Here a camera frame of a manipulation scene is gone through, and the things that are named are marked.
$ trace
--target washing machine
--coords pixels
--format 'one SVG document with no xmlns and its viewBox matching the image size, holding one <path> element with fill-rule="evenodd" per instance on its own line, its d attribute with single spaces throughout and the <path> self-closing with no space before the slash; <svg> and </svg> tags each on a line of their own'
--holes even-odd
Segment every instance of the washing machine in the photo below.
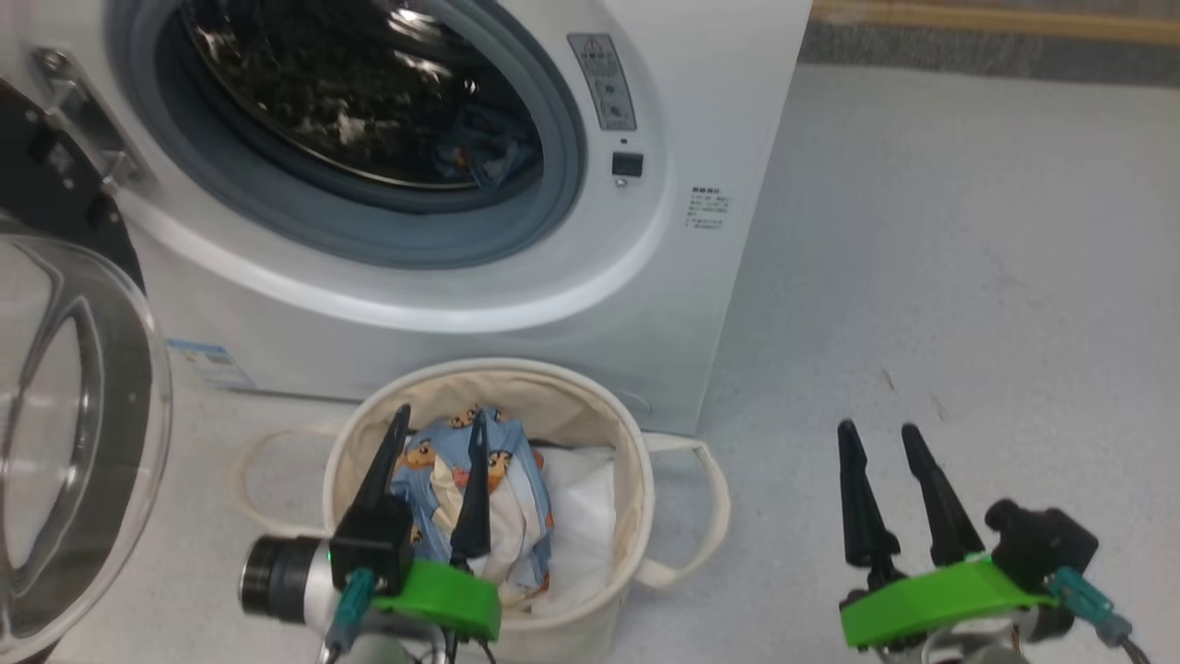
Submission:
<svg viewBox="0 0 1180 664">
<path fill-rule="evenodd" d="M 808 8 L 0 0 L 0 72 L 176 372 L 360 400 L 516 356 L 691 433 Z"/>
</svg>

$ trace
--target door hinge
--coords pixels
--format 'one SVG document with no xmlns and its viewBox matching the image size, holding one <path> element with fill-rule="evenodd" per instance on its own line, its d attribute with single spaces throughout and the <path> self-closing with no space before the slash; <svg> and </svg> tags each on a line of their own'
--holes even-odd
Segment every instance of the door hinge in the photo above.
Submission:
<svg viewBox="0 0 1180 664">
<path fill-rule="evenodd" d="M 126 182 L 140 182 L 144 171 L 139 159 L 131 153 L 70 54 L 60 48 L 34 48 L 32 58 L 50 91 L 45 121 L 81 147 L 103 177 L 103 192 L 110 196 Z"/>
</svg>

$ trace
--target cartoon print fabric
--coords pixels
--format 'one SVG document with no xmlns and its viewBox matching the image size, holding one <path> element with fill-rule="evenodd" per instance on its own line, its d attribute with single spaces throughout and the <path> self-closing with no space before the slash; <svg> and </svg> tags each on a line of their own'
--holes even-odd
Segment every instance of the cartoon print fabric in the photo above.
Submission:
<svg viewBox="0 0 1180 664">
<path fill-rule="evenodd" d="M 504 606 L 512 606 L 549 586 L 553 531 L 549 492 L 540 479 L 544 459 L 529 445 L 519 420 L 472 407 L 431 423 L 398 459 L 391 492 L 413 511 L 415 557 L 451 560 L 451 533 L 471 473 L 471 423 L 479 410 L 487 425 L 492 550 L 468 565 L 499 587 Z"/>
</svg>

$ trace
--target teal connector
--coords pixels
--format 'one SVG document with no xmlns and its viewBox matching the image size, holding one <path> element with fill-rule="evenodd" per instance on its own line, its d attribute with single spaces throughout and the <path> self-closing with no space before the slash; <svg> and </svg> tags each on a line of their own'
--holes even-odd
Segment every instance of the teal connector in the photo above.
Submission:
<svg viewBox="0 0 1180 664">
<path fill-rule="evenodd" d="M 367 567 L 354 570 L 348 576 L 348 585 L 345 586 L 343 594 L 340 596 L 340 604 L 336 605 L 336 613 L 332 618 L 332 626 L 323 637 L 323 645 L 329 651 L 335 651 L 336 656 L 348 655 L 356 643 L 356 637 L 361 632 L 361 622 L 365 613 L 373 603 L 373 594 L 376 592 L 376 577 Z"/>
<path fill-rule="evenodd" d="M 1130 637 L 1130 623 L 1114 612 L 1114 603 L 1073 568 L 1057 570 L 1048 591 L 1070 613 L 1094 625 L 1107 646 L 1119 647 Z"/>
</svg>

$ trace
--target warning label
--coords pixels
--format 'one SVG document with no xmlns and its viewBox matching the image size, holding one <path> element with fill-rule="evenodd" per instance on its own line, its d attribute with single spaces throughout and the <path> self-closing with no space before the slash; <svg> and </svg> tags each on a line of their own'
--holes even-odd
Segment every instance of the warning label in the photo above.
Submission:
<svg viewBox="0 0 1180 664">
<path fill-rule="evenodd" d="M 221 347 L 184 340 L 169 340 L 168 346 L 181 354 L 192 373 L 210 386 L 237 390 L 254 388 L 254 381 L 234 362 L 229 351 Z"/>
<path fill-rule="evenodd" d="M 610 35 L 570 34 L 569 41 L 598 110 L 598 126 L 607 131 L 635 131 L 631 91 Z"/>
<path fill-rule="evenodd" d="M 688 199 L 684 226 L 700 230 L 720 230 L 729 216 L 729 196 L 716 186 L 693 186 Z"/>
</svg>

